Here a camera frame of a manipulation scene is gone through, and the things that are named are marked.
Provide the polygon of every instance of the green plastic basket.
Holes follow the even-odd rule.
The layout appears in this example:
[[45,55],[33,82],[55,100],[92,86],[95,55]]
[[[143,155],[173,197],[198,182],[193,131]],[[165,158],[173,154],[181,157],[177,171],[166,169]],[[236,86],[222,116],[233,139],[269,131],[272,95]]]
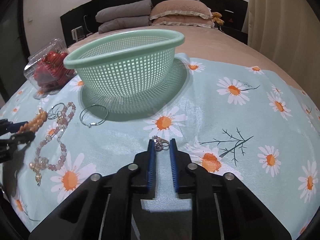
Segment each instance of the green plastic basket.
[[94,92],[129,96],[149,90],[167,75],[174,49],[185,41],[170,30],[136,30],[92,41],[71,52],[63,61],[76,69]]

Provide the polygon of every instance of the headboard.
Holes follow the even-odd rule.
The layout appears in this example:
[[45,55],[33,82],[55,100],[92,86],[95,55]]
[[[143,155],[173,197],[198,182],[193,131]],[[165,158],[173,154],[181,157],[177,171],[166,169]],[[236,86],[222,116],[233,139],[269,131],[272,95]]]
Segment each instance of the headboard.
[[[68,11],[66,14],[60,17],[63,35],[67,46],[69,47],[75,41],[72,39],[71,30],[83,26],[84,33],[89,32],[85,28],[85,21],[87,23],[88,30],[92,33],[98,31],[98,27],[101,23],[97,23],[95,16],[98,11],[112,6],[133,3],[141,0],[91,0],[88,3],[80,5],[77,8]],[[165,0],[152,0],[153,6]],[[248,2],[244,0],[200,0],[212,11],[220,12],[225,21],[225,26],[231,27],[237,30],[242,29],[244,18],[246,15]]]

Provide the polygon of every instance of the light blue cloth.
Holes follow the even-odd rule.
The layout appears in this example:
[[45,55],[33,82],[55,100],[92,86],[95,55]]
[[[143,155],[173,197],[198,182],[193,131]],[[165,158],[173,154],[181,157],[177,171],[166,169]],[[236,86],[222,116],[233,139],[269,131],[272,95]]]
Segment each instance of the light blue cloth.
[[[0,166],[1,183],[29,230],[91,173],[108,175],[131,163],[136,153],[147,148],[152,135],[175,138],[178,149],[209,171],[220,175],[233,172],[280,220],[292,239],[320,205],[319,189],[316,192],[320,111],[303,91],[288,86],[272,71],[180,53],[164,83],[132,98],[95,97],[79,76],[56,95],[36,100],[35,93],[26,82],[1,109],[1,118],[28,121],[38,107],[48,111],[60,102],[72,101],[77,109],[61,139],[68,151],[67,161],[59,172],[42,171],[40,187],[28,165],[39,142],[55,128],[53,121],[44,123],[24,155],[22,150],[13,162]],[[79,114],[93,103],[105,104],[110,113],[106,122],[89,129],[81,124]],[[99,118],[87,114],[84,120],[89,123]],[[219,157],[225,151],[221,149],[235,145],[235,153]],[[43,147],[41,156],[57,163],[59,150],[54,138]],[[191,203],[176,198],[166,151],[157,154],[155,198],[142,200],[142,209],[133,206],[141,237],[151,239],[151,233],[153,239],[190,236]]]

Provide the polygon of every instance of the curtain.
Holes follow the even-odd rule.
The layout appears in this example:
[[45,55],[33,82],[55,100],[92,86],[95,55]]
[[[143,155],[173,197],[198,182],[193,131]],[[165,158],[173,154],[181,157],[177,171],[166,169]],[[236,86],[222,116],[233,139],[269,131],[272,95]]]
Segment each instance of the curtain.
[[320,107],[320,22],[306,0],[249,0],[248,45]]

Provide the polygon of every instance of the gray blanket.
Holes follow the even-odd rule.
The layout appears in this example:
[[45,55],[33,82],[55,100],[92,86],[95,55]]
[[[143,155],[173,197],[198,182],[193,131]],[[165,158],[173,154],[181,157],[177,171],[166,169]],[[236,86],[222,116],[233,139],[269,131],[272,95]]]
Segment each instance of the gray blanket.
[[98,23],[105,23],[117,18],[150,15],[151,10],[151,0],[143,0],[139,2],[105,8],[97,13],[96,21]]
[[99,34],[144,26],[149,26],[149,16],[118,18],[101,24],[99,26]]

